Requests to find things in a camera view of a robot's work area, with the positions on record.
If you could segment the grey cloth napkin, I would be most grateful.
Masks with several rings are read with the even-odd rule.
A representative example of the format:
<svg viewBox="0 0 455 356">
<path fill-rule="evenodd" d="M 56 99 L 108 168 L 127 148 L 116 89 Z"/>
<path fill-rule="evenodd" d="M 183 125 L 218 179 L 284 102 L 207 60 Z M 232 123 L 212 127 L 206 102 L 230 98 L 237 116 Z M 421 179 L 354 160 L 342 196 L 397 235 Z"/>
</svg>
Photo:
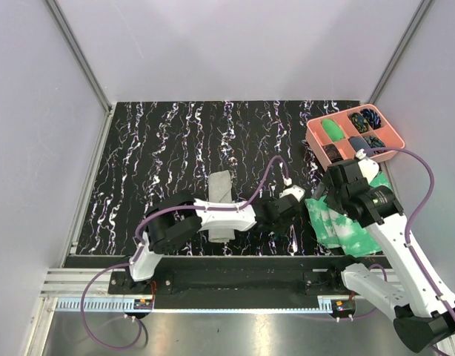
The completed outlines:
<svg viewBox="0 0 455 356">
<path fill-rule="evenodd" d="M 232 181 L 229 171 L 219 171 L 212 173 L 208 177 L 208 201 L 231 203 Z M 233 229 L 214 228 L 208 230 L 208 240 L 211 243 L 228 243 L 235 239 Z"/>
</svg>

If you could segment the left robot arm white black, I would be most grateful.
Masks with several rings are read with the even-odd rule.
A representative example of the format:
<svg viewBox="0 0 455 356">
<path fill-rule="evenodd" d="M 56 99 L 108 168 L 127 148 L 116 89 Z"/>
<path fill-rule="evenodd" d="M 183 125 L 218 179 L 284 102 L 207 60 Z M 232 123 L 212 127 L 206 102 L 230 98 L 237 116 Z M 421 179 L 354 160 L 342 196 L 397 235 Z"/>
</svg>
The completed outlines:
<svg viewBox="0 0 455 356">
<path fill-rule="evenodd" d="M 274 232 L 289 229 L 304 202 L 305 190 L 290 184 L 279 198 L 238 203 L 208 202 L 181 191 L 149 211 L 136 228 L 139 247 L 129 259 L 124 284 L 136 294 L 145 292 L 162 257 L 181 248 L 200 231 Z"/>
</svg>

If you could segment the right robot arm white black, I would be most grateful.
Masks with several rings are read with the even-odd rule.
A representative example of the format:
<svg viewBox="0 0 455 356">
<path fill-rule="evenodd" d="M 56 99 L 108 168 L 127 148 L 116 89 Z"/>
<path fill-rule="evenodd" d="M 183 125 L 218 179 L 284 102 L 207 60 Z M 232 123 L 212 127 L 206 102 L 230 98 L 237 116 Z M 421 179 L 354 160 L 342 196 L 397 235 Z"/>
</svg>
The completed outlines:
<svg viewBox="0 0 455 356">
<path fill-rule="evenodd" d="M 378 243 L 402 287 L 374 275 L 351 255 L 329 268 L 328 288 L 364 297 L 392 322 L 402 343 L 412 352 L 455 334 L 455 294 L 438 276 L 410 231 L 410 218 L 394 192 L 371 186 L 379 166 L 368 157 L 329 165 L 313 195 L 327 207 L 359 223 Z"/>
</svg>

